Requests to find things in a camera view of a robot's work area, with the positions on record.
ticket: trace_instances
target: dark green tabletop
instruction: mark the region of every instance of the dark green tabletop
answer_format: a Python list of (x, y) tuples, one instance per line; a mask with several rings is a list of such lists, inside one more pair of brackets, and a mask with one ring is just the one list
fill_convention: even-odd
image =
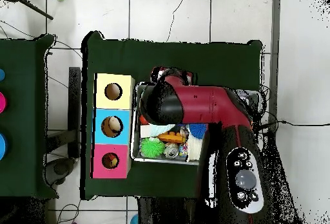
[[(131, 75), (135, 83), (150, 80), (155, 66), (174, 66), (197, 75), (198, 85), (226, 86), (258, 90), (262, 43), (213, 42), (210, 44), (158, 43), (136, 40), (104, 40), (99, 32), (90, 32), (82, 42), (83, 71), (82, 115), (86, 113), (86, 132), (82, 140), (91, 139), (93, 74)], [(127, 179), (91, 179), (91, 142), (82, 147), (82, 197), (162, 196), (195, 197), (196, 165), (134, 162)]]
[(0, 68), (6, 73), (0, 91), (8, 106), (0, 114), (0, 133), (8, 152), (0, 160), (0, 196), (56, 198), (44, 182), (46, 152), (45, 53), (53, 35), (33, 41), (0, 39)]

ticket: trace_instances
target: blue brush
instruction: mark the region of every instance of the blue brush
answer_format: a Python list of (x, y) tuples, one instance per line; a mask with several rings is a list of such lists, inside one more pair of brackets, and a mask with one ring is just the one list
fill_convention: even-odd
[(189, 124), (191, 135), (197, 139), (203, 139), (203, 136), (208, 129), (206, 124)]

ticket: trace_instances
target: green spiky ball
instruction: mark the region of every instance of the green spiky ball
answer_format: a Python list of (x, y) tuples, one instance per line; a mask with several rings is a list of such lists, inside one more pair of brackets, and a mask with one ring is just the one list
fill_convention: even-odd
[(155, 158), (165, 150), (165, 144), (158, 138), (145, 138), (141, 142), (141, 153), (144, 157)]

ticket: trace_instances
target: yellow block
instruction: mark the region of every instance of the yellow block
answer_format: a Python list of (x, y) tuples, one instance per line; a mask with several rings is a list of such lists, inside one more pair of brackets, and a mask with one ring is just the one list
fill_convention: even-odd
[(134, 79), (130, 75), (95, 74), (96, 108), (98, 109), (131, 109), (133, 100)]

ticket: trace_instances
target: white wall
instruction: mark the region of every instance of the white wall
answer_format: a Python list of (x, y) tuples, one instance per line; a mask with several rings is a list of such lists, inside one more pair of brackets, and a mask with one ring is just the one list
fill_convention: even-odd
[[(281, 0), (279, 120), (330, 123), (329, 21), (322, 2)], [(330, 127), (280, 124), (277, 146), (300, 215), (309, 224), (330, 224)]]

